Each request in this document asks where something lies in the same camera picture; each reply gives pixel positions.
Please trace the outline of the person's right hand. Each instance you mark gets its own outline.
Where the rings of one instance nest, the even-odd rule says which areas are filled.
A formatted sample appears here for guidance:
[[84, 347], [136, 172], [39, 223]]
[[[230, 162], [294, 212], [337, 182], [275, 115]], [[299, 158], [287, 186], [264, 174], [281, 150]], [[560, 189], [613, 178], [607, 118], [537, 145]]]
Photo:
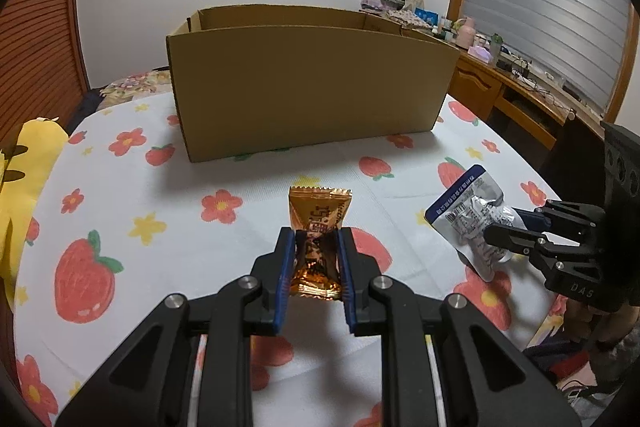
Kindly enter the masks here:
[[570, 340], [593, 340], [599, 343], [618, 343], [626, 337], [639, 320], [639, 308], [624, 303], [616, 312], [604, 312], [568, 299], [563, 331]]

